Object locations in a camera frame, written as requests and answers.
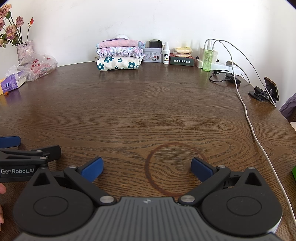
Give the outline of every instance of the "floral fabric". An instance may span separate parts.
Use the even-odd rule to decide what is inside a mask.
[[[109,47],[99,49],[97,54],[100,58],[110,57],[110,56],[125,56],[125,57],[135,57],[143,58],[145,55],[142,54],[143,49],[139,47]]]
[[[101,71],[113,69],[137,69],[141,65],[143,58],[110,56],[97,60],[97,68]]]

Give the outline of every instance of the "glass vase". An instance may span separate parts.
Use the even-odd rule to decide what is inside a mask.
[[[17,57],[19,63],[23,60],[26,53],[35,53],[33,49],[33,40],[23,42],[17,46]]]

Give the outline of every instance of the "white charging cable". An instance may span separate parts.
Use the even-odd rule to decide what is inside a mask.
[[[246,74],[246,72],[240,67],[240,66],[238,66],[236,63],[233,63],[234,65],[236,65],[245,75],[246,75],[246,77],[247,77],[247,79],[248,79],[248,82],[249,82],[249,84],[251,84],[251,82],[250,82],[250,80],[249,80],[249,77],[248,77],[248,75]]]
[[[215,40],[215,42],[220,42],[225,48],[226,48],[226,46],[222,43],[222,41],[229,43],[228,41],[225,41],[225,40],[216,40],[216,39],[211,39],[211,40]],[[232,55],[231,55],[230,51],[229,51],[227,48],[226,48],[226,50],[228,51],[228,53],[230,54],[230,57],[231,57],[231,67],[232,67],[232,72],[233,72],[233,75],[234,75]],[[257,70],[255,69],[255,67],[254,67],[253,65],[252,65],[252,67],[254,68],[254,70],[256,71],[256,73],[257,73],[257,75],[258,75],[258,77],[259,77],[259,74],[258,74]],[[248,117],[248,114],[247,114],[247,107],[246,107],[246,105],[244,104],[244,102],[243,102],[243,100],[242,100],[242,97],[241,97],[240,94],[239,94],[239,90],[238,90],[238,88],[237,88],[237,83],[236,83],[236,81],[234,81],[234,83],[235,83],[235,88],[236,88],[236,90],[237,90],[237,95],[238,95],[238,97],[239,97],[239,99],[240,99],[242,105],[244,106],[244,113],[245,113],[245,115],[246,115],[247,121],[248,121],[249,126],[250,126],[250,128],[251,128],[251,131],[252,131],[253,137],[254,137],[254,139],[255,139],[255,142],[258,144],[259,148],[262,150],[262,152],[263,152],[263,154],[264,154],[266,160],[268,161],[268,164],[270,165],[270,168],[271,168],[271,170],[272,170],[272,172],[273,172],[273,174],[274,174],[274,176],[275,176],[275,178],[276,178],[276,180],[277,180],[277,182],[278,182],[278,184],[279,184],[279,186],[280,186],[280,188],[281,188],[281,190],[282,190],[282,192],[283,192],[283,194],[284,194],[284,197],[285,197],[285,199],[286,199],[286,201],[287,201],[287,203],[288,203],[288,206],[289,206],[289,209],[290,209],[290,213],[291,213],[291,215],[292,215],[292,219],[293,219],[293,222],[294,222],[294,225],[295,225],[295,228],[296,228],[296,219],[295,219],[295,215],[294,215],[294,212],[293,212],[293,209],[292,209],[292,206],[291,206],[290,200],[289,200],[289,198],[288,198],[288,196],[287,196],[287,194],[286,194],[286,192],[285,192],[285,189],[284,189],[283,185],[281,184],[281,181],[279,180],[279,177],[278,177],[277,174],[276,174],[276,171],[274,170],[274,167],[273,167],[273,165],[272,165],[272,163],[271,163],[271,161],[270,161],[270,159],[269,159],[267,153],[265,152],[264,148],[262,147],[262,145],[260,144],[260,142],[258,141],[258,139],[257,139],[257,137],[256,137],[256,135],[255,135],[255,132],[254,132],[253,126],[252,126],[251,121],[250,121],[250,119],[249,119],[249,117]]]

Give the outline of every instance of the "finger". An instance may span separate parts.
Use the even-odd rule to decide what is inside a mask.
[[[0,194],[4,193],[6,193],[6,187],[2,183],[0,183]]]
[[[3,218],[3,211],[2,211],[2,207],[0,206],[0,223],[4,223],[4,218]]]

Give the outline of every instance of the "round wooden table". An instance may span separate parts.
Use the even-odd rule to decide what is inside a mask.
[[[271,169],[255,144],[234,84],[211,83],[197,67],[143,63],[138,70],[98,71],[94,62],[58,67],[49,75],[0,96],[0,136],[18,135],[20,150],[60,145],[51,170],[104,160],[95,184],[121,196],[178,198],[199,184],[194,156],[233,171],[256,167],[283,207],[277,235],[296,239],[296,229]],[[256,135],[296,208],[296,132],[268,102],[239,87]],[[5,183],[0,195],[5,223],[1,241],[19,233],[12,207],[25,182]]]

